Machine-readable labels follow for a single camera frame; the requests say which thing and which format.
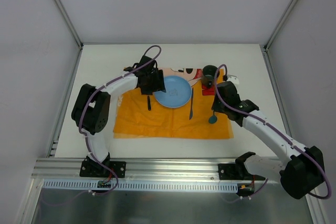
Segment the gold fork green handle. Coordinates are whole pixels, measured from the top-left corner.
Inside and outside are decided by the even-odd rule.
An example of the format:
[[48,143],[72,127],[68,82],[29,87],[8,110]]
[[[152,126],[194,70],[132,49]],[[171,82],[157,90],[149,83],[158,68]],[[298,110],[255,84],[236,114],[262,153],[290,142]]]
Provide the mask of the gold fork green handle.
[[152,107],[151,107],[151,98],[150,98],[150,95],[147,96],[147,105],[148,105],[148,111],[151,111]]

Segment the dark green mug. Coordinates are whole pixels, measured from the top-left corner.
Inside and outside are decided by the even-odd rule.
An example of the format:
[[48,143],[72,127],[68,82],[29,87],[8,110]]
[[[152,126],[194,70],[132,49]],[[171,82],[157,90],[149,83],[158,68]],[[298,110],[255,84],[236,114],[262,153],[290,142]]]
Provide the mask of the dark green mug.
[[214,85],[215,79],[219,76],[216,75],[217,67],[214,65],[206,65],[202,69],[201,84],[206,88],[210,89]]

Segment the light blue plate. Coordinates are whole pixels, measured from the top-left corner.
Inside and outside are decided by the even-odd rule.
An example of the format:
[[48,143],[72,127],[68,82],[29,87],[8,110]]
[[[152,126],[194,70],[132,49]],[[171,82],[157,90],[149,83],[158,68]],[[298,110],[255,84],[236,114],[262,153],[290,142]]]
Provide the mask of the light blue plate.
[[179,76],[164,78],[165,90],[154,93],[156,101],[170,109],[180,108],[188,103],[192,96],[192,88],[187,80]]

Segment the teal plastic spoon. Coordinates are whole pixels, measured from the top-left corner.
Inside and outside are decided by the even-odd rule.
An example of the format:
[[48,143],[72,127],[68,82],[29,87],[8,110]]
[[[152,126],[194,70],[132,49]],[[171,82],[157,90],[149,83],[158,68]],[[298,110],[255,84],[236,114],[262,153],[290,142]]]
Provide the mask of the teal plastic spoon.
[[215,112],[213,111],[213,114],[208,119],[209,124],[215,124],[217,122],[217,116],[215,115]]

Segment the blue plastic knife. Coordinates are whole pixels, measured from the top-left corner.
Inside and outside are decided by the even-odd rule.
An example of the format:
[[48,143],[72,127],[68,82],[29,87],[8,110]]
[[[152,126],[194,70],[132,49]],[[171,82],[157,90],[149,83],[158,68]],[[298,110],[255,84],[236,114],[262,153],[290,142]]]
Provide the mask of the blue plastic knife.
[[191,120],[193,118],[193,99],[194,99],[194,88],[192,88],[192,93],[191,93],[191,104],[190,104],[189,120]]

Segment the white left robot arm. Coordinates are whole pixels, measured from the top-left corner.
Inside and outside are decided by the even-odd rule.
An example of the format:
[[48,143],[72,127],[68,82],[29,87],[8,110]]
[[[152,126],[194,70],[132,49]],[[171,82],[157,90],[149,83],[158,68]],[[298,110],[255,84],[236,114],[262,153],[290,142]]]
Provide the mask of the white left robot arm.
[[101,133],[108,122],[110,102],[134,89],[139,89],[142,95],[166,91],[163,71],[155,59],[142,56],[139,63],[125,68],[118,77],[98,88],[84,84],[75,101],[71,118],[85,137],[88,158],[93,161],[91,170],[99,177],[107,175],[110,170],[106,161],[109,151]]

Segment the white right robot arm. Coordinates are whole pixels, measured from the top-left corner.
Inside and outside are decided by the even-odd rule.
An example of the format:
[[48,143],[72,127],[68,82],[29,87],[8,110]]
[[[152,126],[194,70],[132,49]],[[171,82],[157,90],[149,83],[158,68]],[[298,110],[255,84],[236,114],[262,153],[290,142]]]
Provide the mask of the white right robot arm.
[[235,85],[215,85],[214,112],[222,113],[251,132],[278,157],[277,161],[247,152],[236,159],[235,174],[240,179],[252,175],[280,182],[294,199],[301,199],[327,182],[322,152],[315,146],[306,147],[273,126],[259,107],[250,100],[241,100]]

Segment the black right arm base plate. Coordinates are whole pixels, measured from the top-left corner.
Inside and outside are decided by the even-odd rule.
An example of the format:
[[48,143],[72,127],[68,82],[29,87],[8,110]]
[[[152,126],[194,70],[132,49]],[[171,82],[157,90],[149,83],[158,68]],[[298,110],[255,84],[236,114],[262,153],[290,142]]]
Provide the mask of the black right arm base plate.
[[245,168],[233,163],[219,163],[218,176],[220,180],[256,180],[264,181],[264,177],[250,174]]

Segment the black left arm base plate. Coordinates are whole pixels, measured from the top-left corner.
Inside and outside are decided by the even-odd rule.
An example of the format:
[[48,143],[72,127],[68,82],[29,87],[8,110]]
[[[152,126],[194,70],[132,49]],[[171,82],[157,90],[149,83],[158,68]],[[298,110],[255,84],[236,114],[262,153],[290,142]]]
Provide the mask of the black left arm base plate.
[[[118,178],[125,178],[125,172],[127,163],[122,161],[111,161],[107,159],[103,162],[103,165],[109,167]],[[104,167],[102,167],[97,162],[86,158],[81,163],[81,168],[79,172],[80,177],[91,177],[91,178],[103,178],[108,177],[110,175],[110,171]]]

